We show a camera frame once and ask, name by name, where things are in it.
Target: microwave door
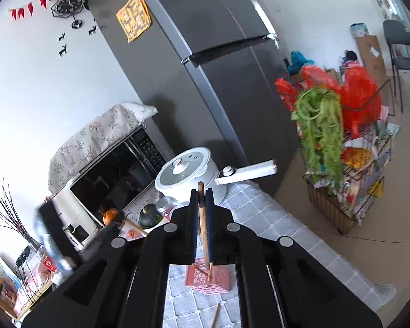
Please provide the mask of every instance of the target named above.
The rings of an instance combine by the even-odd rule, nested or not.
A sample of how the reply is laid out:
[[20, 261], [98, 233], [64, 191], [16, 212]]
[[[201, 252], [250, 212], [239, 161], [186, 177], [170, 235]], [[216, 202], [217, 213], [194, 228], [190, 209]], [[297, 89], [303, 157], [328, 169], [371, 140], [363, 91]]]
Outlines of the microwave door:
[[137, 147], [137, 145], [131, 140], [127, 139], [125, 141], [125, 145], [129, 148], [129, 150], [136, 156], [139, 160], [143, 168], [147, 171], [147, 173], [152, 177], [155, 178], [158, 175], [158, 171], [155, 167], [149, 162], [146, 156], [142, 154], [142, 151]]
[[151, 177], [154, 178], [155, 169], [153, 168], [152, 164], [150, 164], [147, 159], [141, 154], [141, 151], [137, 148], [137, 146], [130, 140], [127, 139], [125, 141], [125, 146], [131, 151], [135, 158], [140, 162], [141, 167], [146, 171], [146, 173]]
[[149, 167], [128, 142], [112, 149], [71, 187], [73, 194], [103, 223], [103, 213], [123, 210], [152, 181]]

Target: chair leg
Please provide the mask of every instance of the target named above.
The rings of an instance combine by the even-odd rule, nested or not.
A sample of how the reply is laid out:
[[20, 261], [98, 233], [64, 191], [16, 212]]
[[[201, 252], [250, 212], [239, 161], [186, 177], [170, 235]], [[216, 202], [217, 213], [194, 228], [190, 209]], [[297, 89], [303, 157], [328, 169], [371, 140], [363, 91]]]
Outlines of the chair leg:
[[401, 113], [404, 113], [403, 107], [402, 107], [402, 87], [401, 87], [401, 79], [399, 77], [399, 70], [397, 69], [397, 76], [398, 76], [398, 85], [399, 85], [399, 98], [401, 101]]
[[394, 67], [393, 63], [392, 63], [392, 71], [393, 71], [393, 73], [394, 73], [394, 95], [395, 95], [395, 97], [396, 97], [395, 67]]

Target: orange pumpkin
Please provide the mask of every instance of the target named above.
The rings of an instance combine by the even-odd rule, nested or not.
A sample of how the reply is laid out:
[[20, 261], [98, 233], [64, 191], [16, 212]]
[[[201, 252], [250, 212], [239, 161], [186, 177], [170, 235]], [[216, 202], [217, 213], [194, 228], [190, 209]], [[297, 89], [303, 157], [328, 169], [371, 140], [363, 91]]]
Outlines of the orange pumpkin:
[[116, 210], [115, 208], [111, 207], [109, 210], [107, 210], [104, 214], [103, 214], [103, 224], [104, 225], [108, 225], [112, 222], [112, 220], [115, 218], [115, 216], [117, 216], [118, 210]]

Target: green pumpkin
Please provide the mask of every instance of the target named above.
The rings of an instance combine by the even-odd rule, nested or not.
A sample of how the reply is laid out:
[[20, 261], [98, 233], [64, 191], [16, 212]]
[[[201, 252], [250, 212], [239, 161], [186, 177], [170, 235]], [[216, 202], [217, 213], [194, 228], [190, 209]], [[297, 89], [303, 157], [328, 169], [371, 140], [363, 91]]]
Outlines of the green pumpkin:
[[138, 225], [141, 229], [150, 229], [158, 225], [162, 220], [162, 214], [160, 214], [155, 205], [151, 203], [142, 208], [138, 219]]

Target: white electric pot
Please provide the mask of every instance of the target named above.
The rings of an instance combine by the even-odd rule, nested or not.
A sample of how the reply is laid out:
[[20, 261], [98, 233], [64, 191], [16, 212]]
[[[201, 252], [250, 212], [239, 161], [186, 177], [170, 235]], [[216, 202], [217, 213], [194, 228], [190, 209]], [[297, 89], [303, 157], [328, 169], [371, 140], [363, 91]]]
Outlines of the white electric pot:
[[208, 148], [198, 147], [187, 150], [164, 164], [155, 180], [155, 188], [164, 196], [171, 197], [180, 204], [190, 201], [192, 189], [197, 189], [198, 182], [204, 183], [205, 189], [212, 188], [214, 203], [222, 203], [226, 195], [226, 184], [275, 174], [274, 160], [234, 169], [227, 166], [222, 173], [211, 158]]

